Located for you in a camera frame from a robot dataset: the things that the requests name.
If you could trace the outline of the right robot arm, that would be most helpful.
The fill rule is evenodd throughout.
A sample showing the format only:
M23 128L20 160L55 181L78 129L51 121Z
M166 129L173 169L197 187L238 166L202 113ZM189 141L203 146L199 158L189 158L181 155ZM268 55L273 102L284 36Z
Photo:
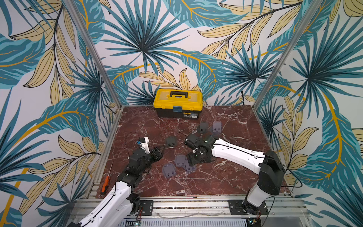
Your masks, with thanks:
M285 175L285 167L273 151L261 152L239 147L218 137L204 138L189 134L184 144L192 152L187 155L190 165L210 163L222 158L247 168L258 175L258 181L248 191L241 209L247 214L259 214L264 201L279 195Z

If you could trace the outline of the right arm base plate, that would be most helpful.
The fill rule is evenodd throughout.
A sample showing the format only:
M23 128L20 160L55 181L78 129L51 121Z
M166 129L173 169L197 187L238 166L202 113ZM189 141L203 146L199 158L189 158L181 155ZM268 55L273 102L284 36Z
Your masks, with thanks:
M245 200L228 200L228 208L231 215L267 215L268 209L265 201L261 206L255 207Z

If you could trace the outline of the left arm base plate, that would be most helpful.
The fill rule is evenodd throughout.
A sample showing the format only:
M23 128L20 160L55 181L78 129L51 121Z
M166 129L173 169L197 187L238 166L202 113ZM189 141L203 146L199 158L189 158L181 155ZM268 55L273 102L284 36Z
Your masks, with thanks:
M138 215L139 217L144 216L152 216L154 209L154 201L153 200L141 200L137 203L138 207L134 212L134 215Z

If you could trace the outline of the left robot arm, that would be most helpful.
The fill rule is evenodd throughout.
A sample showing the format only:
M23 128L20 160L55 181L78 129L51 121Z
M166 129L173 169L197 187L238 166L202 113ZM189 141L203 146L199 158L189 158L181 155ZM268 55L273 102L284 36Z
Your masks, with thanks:
M107 196L80 222L69 227L116 227L130 214L140 212L140 196L133 190L143 173L163 158L165 146L154 147L149 153L138 148L129 156L129 163L118 176Z

